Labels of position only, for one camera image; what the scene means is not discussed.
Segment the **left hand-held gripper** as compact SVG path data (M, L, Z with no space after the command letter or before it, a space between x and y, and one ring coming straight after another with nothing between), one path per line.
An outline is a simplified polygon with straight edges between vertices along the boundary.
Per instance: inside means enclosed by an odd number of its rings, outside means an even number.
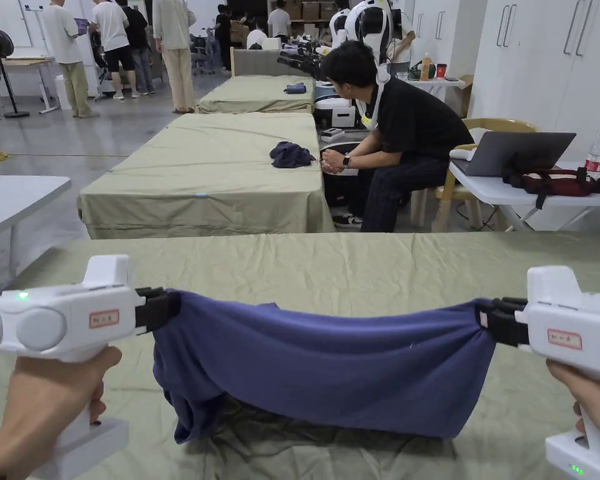
M80 363L110 343L139 334L136 309L146 303L130 283L126 255L90 258L78 284L4 291L0 295L0 351L18 356ZM152 331L181 313L179 291L152 290ZM36 479L76 479L129 442L129 424L106 418L99 424L84 409L60 435L51 459Z

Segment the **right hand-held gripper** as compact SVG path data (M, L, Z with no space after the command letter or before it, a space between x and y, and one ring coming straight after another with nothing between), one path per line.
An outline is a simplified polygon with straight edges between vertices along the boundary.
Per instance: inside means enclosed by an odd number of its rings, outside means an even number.
M566 266L531 268L526 297L478 306L494 342L571 366L600 380L600 294L584 292ZM547 461L574 479L600 479L600 429L582 412L584 430L546 438Z

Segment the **person's right hand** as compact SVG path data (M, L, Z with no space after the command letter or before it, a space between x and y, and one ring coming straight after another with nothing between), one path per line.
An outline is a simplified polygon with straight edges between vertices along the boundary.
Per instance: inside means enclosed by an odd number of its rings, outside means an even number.
M583 411L587 411L589 418L600 429L600 380L591 379L577 369L552 359L546 361L546 366L574 398L574 414L581 418Z

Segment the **person's left hand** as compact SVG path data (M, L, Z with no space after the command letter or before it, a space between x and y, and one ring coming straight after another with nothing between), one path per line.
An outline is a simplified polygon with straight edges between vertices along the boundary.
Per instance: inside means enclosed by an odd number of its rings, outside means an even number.
M85 408L91 422L104 414L103 378L121 356L109 346L79 363L16 359L0 425L0 479L27 479Z

